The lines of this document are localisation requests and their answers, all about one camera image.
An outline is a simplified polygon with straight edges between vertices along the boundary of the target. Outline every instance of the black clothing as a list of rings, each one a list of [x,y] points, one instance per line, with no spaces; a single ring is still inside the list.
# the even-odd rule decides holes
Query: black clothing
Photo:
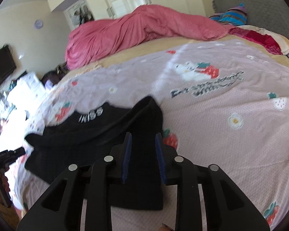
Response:
[[[107,156],[130,132],[133,141],[128,178],[125,185],[111,186],[110,203],[121,208],[161,210],[155,134],[162,132],[162,123],[162,112],[151,97],[132,109],[105,103],[86,115],[74,112],[62,124],[46,127],[43,136],[26,136],[34,151],[25,168],[52,183],[71,164],[88,166]]]

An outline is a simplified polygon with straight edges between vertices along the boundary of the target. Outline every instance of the strawberry print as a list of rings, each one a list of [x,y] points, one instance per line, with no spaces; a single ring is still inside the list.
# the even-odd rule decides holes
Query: strawberry print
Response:
[[[285,109],[287,99],[285,97],[277,97],[276,93],[268,93],[267,96],[273,102],[273,105],[279,111]]]
[[[21,156],[21,157],[19,158],[19,162],[20,162],[20,163],[25,163],[26,160],[27,160],[27,158],[28,158],[28,155],[27,155],[27,154],[26,154],[26,155],[23,155],[23,156]]]
[[[78,84],[78,80],[72,81],[72,86],[75,87]]]
[[[175,149],[178,148],[178,138],[174,133],[171,133],[169,129],[164,131],[164,141],[165,145],[173,146]]]
[[[62,121],[63,118],[68,114],[68,112],[71,110],[71,103],[67,102],[63,105],[63,107],[60,109],[60,113],[56,114],[56,121]]]
[[[199,62],[197,63],[197,68],[199,69],[205,69],[209,67],[211,64],[209,62]]]
[[[273,221],[275,220],[275,217],[278,214],[279,209],[280,206],[277,206],[275,201],[271,204],[270,208],[264,212],[263,217],[267,220],[267,223],[270,226],[273,224]]]
[[[211,79],[215,79],[219,76],[219,69],[209,65],[204,70],[200,71],[201,73],[207,74],[211,76]]]
[[[174,54],[176,54],[176,51],[175,50],[168,50],[167,53],[171,54],[171,55],[174,55]]]

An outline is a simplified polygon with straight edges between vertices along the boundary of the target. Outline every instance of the metal screw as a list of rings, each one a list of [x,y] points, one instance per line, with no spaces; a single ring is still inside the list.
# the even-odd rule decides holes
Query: metal screw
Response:
[[[212,164],[212,165],[210,166],[210,169],[211,169],[212,171],[218,171],[219,166],[217,166],[216,164]]]
[[[183,162],[183,161],[184,161],[184,158],[183,158],[183,157],[176,157],[176,158],[174,158],[174,160],[175,160],[176,162]]]
[[[105,158],[104,158],[104,161],[106,161],[106,162],[111,162],[113,160],[113,157],[112,156],[106,156]]]
[[[68,169],[69,169],[70,171],[74,171],[74,170],[77,169],[77,165],[76,165],[76,164],[69,165],[69,166],[68,166]]]

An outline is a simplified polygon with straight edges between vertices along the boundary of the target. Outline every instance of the pink bedsheet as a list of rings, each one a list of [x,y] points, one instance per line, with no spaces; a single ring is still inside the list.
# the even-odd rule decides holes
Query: pink bedsheet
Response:
[[[145,5],[116,20],[99,20],[79,26],[70,34],[65,59],[68,68],[74,70],[157,38],[184,36],[207,41],[222,38],[227,32],[222,25],[203,16]]]

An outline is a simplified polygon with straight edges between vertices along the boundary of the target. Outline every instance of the black tv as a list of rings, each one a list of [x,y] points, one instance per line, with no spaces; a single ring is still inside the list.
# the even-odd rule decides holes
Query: black tv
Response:
[[[0,85],[16,69],[16,64],[12,58],[10,46],[5,45],[0,49]]]

